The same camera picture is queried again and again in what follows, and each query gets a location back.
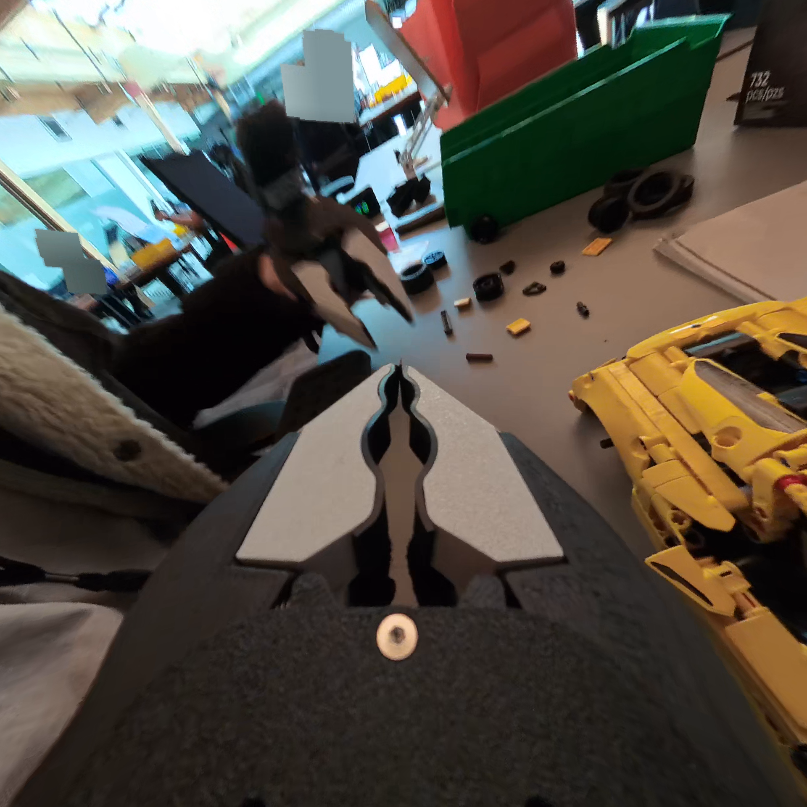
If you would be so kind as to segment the person's left hand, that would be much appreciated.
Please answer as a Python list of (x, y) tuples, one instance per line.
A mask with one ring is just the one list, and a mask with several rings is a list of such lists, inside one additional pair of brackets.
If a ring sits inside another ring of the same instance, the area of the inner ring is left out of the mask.
[(298, 297), (295, 292), (288, 288), (277, 273), (272, 259), (266, 253), (261, 253), (257, 259), (257, 276), (259, 277), (262, 285), (270, 290), (272, 293), (285, 296), (288, 299), (297, 301)]

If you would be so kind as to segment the green wheeled toy dumpster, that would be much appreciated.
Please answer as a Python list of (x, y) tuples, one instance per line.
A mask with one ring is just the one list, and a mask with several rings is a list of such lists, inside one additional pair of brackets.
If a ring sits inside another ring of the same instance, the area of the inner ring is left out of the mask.
[(664, 18), (600, 45), (440, 137), (449, 227), (507, 227), (690, 149), (731, 13)]

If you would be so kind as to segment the yellow brick toy car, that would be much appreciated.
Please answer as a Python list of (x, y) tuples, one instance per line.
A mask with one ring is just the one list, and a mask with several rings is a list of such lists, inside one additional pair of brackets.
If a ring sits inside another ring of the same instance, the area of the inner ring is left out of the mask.
[(652, 336), (576, 378), (656, 547), (805, 780), (806, 299)]

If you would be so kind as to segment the person's left forearm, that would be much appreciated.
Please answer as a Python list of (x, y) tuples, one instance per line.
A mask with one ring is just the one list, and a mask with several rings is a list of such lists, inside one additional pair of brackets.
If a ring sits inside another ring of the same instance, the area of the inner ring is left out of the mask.
[(257, 266), (237, 266), (237, 256), (177, 314), (132, 329), (116, 350), (114, 377), (183, 429), (324, 327), (306, 303), (264, 287)]

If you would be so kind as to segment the pale wooden tilted stand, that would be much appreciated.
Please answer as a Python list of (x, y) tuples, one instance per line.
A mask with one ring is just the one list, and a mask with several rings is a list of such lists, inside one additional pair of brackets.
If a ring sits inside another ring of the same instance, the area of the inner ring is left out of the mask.
[(378, 3), (365, 2), (365, 15), (366, 21), (375, 34), (413, 79), (418, 91), (425, 96), (424, 106), (398, 157), (398, 164), (403, 170), (404, 176), (407, 180), (411, 180), (416, 178), (418, 171), (427, 164), (425, 158), (418, 157), (418, 152), (438, 113), (449, 104), (452, 90), (439, 83), (432, 71), (401, 35), (399, 29), (395, 29), (391, 25), (388, 16)]

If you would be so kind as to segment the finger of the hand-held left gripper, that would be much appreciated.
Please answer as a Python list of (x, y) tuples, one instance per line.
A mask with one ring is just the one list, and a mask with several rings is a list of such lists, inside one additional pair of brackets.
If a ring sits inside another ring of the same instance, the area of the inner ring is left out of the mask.
[(352, 311), (346, 267), (340, 255), (319, 255), (291, 266), (298, 293), (325, 323), (359, 345), (377, 347), (367, 327)]
[(377, 302), (394, 310), (407, 323), (412, 323), (409, 297), (387, 252), (358, 228), (345, 232), (342, 248), (350, 258), (364, 266), (364, 283)]

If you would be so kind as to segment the grey desk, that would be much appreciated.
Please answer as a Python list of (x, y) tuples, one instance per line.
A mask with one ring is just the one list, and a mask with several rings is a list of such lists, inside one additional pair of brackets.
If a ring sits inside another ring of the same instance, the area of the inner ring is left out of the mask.
[[(422, 254), (442, 250), (448, 267), (434, 287), (412, 301), (414, 325), (369, 300), (357, 307), (378, 350), (373, 366), (402, 361), (415, 367), (500, 430), (517, 436), (608, 521), (639, 557), (651, 542), (631, 509), (630, 479), (614, 449), (601, 449), (604, 432), (579, 413), (568, 398), (581, 374), (658, 332), (741, 304), (704, 279), (654, 252), (657, 242), (687, 231), (757, 198), (805, 180), (805, 129), (737, 129), (735, 104), (751, 47), (751, 28), (724, 35), (720, 58), (704, 103), (692, 150), (665, 166), (695, 177), (691, 203), (670, 219), (623, 228), (598, 257), (582, 256), (594, 239), (588, 209), (596, 187), (510, 227), (491, 245), (469, 242), (460, 228), (432, 224), (399, 241), (392, 259), (406, 266)], [(472, 283), (517, 263), (504, 275), (505, 292), (479, 303)], [(550, 264), (564, 260), (565, 274), (552, 276)], [(547, 291), (522, 295), (531, 282)], [(465, 311), (454, 301), (470, 297)], [(575, 304), (585, 303), (583, 319)], [(454, 335), (442, 332), (446, 310)], [(511, 337), (506, 327), (525, 318), (531, 329)], [(494, 361), (469, 364), (467, 353), (489, 353)]]

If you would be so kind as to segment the large black toy tyre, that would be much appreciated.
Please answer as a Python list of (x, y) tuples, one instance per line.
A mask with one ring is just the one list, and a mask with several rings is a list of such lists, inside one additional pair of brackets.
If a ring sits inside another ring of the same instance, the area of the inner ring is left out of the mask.
[(627, 204), (636, 220), (664, 217), (687, 205), (693, 196), (695, 178), (677, 170), (649, 170), (630, 187)]

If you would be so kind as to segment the person's black fleece-lined jacket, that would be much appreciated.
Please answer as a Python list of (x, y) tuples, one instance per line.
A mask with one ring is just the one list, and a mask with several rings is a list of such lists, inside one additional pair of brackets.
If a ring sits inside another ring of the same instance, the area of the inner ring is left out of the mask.
[(235, 558), (297, 433), (227, 483), (91, 374), (111, 344), (2, 280), (2, 805), (279, 805), (333, 644), (281, 596), (352, 596)]

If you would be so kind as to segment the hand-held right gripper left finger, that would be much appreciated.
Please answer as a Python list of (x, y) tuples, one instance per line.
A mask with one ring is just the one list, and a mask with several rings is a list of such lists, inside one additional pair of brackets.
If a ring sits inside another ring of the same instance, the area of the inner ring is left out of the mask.
[(399, 372), (385, 365), (306, 424), (236, 552), (245, 567), (322, 575), (336, 593), (394, 594), (386, 485)]

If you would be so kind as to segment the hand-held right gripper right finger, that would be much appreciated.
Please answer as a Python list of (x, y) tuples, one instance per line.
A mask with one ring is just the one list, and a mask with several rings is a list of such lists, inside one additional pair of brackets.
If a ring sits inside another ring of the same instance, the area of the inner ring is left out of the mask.
[(504, 435), (403, 368), (409, 448), (421, 468), (408, 548), (417, 597), (459, 597), (480, 575), (554, 566), (564, 550)]

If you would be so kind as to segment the toy car box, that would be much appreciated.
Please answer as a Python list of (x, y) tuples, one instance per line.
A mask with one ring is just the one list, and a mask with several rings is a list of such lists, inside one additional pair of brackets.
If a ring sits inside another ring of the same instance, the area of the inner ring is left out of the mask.
[(805, 1), (762, 3), (733, 123), (806, 127)]

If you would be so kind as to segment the black slanted panel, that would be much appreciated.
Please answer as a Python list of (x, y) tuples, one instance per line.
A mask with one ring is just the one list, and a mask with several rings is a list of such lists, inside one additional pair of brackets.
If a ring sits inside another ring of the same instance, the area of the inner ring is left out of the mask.
[(143, 157), (142, 162), (177, 198), (238, 248), (246, 250), (263, 242), (263, 210), (204, 153)]

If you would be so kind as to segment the open instruction booklet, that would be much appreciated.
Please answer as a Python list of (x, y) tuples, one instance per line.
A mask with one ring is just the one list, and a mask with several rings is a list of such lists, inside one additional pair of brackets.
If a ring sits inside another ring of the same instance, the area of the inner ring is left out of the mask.
[(744, 303), (806, 296), (806, 182), (661, 238), (659, 256)]

